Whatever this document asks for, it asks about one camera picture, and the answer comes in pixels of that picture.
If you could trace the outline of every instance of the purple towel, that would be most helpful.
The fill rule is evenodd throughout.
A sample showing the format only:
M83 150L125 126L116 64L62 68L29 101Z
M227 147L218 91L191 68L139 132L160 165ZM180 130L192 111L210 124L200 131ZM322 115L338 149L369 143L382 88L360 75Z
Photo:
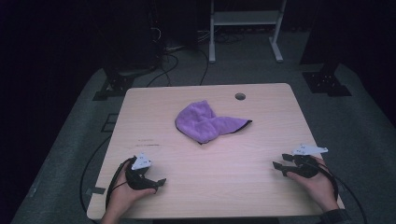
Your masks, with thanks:
M226 133L236 133L245 128L250 119L216 117L207 101L188 105L177 115L176 127L200 144L207 143Z

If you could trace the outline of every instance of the black sleeve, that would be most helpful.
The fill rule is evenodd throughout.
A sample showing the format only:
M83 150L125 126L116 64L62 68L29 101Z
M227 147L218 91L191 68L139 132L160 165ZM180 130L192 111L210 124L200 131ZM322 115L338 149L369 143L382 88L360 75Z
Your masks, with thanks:
M345 209L326 212L320 216L320 220L322 224L353 224Z

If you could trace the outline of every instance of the human hand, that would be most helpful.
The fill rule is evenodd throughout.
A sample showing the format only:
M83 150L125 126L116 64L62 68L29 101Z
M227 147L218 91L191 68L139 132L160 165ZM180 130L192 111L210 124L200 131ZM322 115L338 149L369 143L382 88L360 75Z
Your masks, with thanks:
M323 160L316 157L312 158L314 158L319 164L324 165ZM337 201L334 199L334 189L332 187L332 182L330 182L329 178L327 178L321 172L318 172L317 175L311 178L305 178L293 172L287 172L287 176L302 185L323 212L328 212L339 208Z
M126 162L123 165L115 184L116 188L111 192L107 210L102 217L102 224L118 223L122 215L128 211L134 202L147 195L154 194L156 191L155 189L131 189L126 183L125 176L125 170L128 164L129 162Z

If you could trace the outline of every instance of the white metal frame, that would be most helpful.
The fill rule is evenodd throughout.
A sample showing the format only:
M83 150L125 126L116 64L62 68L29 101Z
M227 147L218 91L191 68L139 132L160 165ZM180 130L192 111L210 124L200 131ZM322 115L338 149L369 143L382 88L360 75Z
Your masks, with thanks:
M271 11L227 11L215 12L215 2L211 1L210 11L210 42L209 42L209 61L216 61L215 52L215 26L217 25L262 25L274 24L275 32L269 37L271 48L278 63L283 62L282 54L277 46L280 25L282 24L287 0L282 0L280 10Z

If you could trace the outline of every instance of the floor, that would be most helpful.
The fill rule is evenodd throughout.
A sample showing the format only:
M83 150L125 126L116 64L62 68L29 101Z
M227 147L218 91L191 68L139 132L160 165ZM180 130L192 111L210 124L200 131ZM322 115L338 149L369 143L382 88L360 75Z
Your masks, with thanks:
M281 32L278 45L283 63L275 61L267 33L240 36L243 39L231 45L216 45L217 61L212 64L207 64L205 58L207 44L200 46L203 52L177 51L172 55L177 57L178 64L168 72L169 79L161 76L150 83L163 72L157 69L138 77L133 88L146 88L149 83L151 88L197 86L201 81L202 85L290 84L317 145L330 150L323 155L324 160L353 190L369 223L396 223L396 130L363 88L359 77L343 65L335 75L352 96L329 97L309 90L302 72L318 71L321 64L299 65L308 35ZM164 70L175 64L176 58L163 57ZM109 114L120 111L123 100L123 97L92 100L105 81L102 69L92 74L12 223L92 223L80 199L87 207L106 154L106 139L111 135L102 128ZM351 194L341 189L340 195L348 213L360 223L361 212ZM279 218L281 224L317 222L318 217Z

